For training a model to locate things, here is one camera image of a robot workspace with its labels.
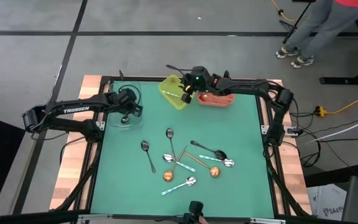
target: yellow basket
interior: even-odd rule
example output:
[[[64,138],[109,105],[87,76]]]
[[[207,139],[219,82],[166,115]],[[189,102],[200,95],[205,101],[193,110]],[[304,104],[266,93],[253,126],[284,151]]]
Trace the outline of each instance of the yellow basket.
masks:
[[[183,86],[183,84],[180,83],[180,79],[176,75],[170,75],[160,84],[158,84],[158,89],[160,90],[160,93],[177,110],[182,110],[187,105],[187,103],[181,100],[181,96],[184,94],[184,92],[180,86]]]

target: sneaker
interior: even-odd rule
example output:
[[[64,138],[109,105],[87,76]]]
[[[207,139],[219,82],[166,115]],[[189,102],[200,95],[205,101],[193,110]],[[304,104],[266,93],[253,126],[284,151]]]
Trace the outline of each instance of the sneaker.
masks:
[[[313,62],[314,62],[314,56],[311,56],[306,60],[301,59],[301,57],[297,57],[295,61],[291,62],[291,65],[294,68],[300,68],[302,66],[311,65]]]
[[[295,47],[294,50],[289,51],[282,47],[278,52],[276,52],[276,56],[278,58],[285,58],[286,56],[297,56],[299,54],[299,48]]]

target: wooden table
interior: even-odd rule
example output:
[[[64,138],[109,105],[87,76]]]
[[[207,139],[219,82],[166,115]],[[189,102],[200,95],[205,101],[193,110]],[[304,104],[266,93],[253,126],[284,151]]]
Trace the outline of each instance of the wooden table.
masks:
[[[99,89],[103,88],[103,92],[107,92],[109,85],[101,85],[102,76],[101,75],[85,75],[83,79],[83,83],[80,90],[80,99],[89,98],[95,94],[99,93]],[[273,80],[279,84],[282,84],[281,80]],[[268,124],[268,116],[266,106],[263,100],[260,100],[262,115],[264,124]],[[83,121],[84,119],[92,119],[94,113],[91,111],[85,111],[80,113],[75,113],[73,119],[77,121]],[[101,120],[103,114],[98,114],[97,119]],[[289,113],[287,113],[284,117],[284,126],[291,126],[291,119]],[[67,142],[72,141],[74,139],[80,138],[82,135],[80,133],[69,133]],[[284,141],[296,144],[295,139],[291,137],[284,137]],[[58,173],[55,190],[53,193],[52,201],[50,203],[50,208],[58,207],[64,199],[70,194],[70,192],[74,189],[75,185],[78,183],[81,175],[81,171],[83,170],[83,164],[85,159],[85,151],[86,151],[86,141],[80,140],[73,144],[68,145],[65,148],[65,152],[63,154],[62,164],[60,166],[60,170]],[[94,143],[90,145],[90,155],[89,155],[89,164],[93,160],[94,152],[96,150],[97,144]],[[298,151],[295,147],[283,143],[278,148],[280,154],[280,160],[282,164],[282,172],[284,176],[285,185],[288,190],[291,192],[295,200],[301,205],[302,209],[309,214],[311,214],[311,208],[309,203],[308,194],[306,191],[305,180],[303,178],[303,171],[299,159]],[[275,159],[272,158],[272,163],[275,166]],[[81,201],[78,203],[78,208],[86,207],[86,198],[88,196],[89,184],[85,185],[82,191]],[[280,193],[280,189],[275,185],[275,195],[277,199],[277,210],[279,214],[284,214],[284,203],[282,200],[282,195]]]

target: gray concrete floor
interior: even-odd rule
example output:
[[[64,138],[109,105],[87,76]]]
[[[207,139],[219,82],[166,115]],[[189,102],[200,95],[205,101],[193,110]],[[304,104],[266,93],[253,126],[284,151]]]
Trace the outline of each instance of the gray concrete floor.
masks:
[[[276,0],[288,17],[306,6]],[[81,0],[0,0],[0,30],[72,30]],[[249,31],[285,32],[269,0],[89,1],[82,31]],[[356,31],[351,26],[347,31]],[[22,128],[21,113],[46,103],[65,53],[68,36],[0,36],[0,120]],[[78,96],[83,75],[167,76],[166,64],[191,68],[204,65],[210,72],[229,70],[236,78],[282,79],[300,111],[323,105],[329,111],[358,99],[358,86],[322,86],[318,77],[352,77],[358,74],[358,38],[337,38],[316,56],[315,64],[292,69],[291,59],[278,60],[274,52],[282,37],[77,37],[63,80],[59,100]],[[343,113],[315,118],[312,131],[358,119],[358,104]],[[302,125],[309,118],[301,118]],[[358,138],[358,128],[341,135]],[[297,141],[302,156],[315,145]],[[65,138],[44,144],[23,212],[48,210],[58,172],[58,157]],[[0,215],[8,214],[17,194],[33,142],[27,135],[0,195]],[[349,165],[358,164],[358,142],[333,142],[333,149]],[[316,165],[322,170],[345,167],[326,147]]]

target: orange tray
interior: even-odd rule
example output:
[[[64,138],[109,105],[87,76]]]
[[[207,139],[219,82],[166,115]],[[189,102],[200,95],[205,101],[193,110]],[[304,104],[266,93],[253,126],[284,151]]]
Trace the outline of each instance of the orange tray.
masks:
[[[227,107],[234,102],[234,95],[215,96],[212,93],[198,93],[198,103],[208,106]]]

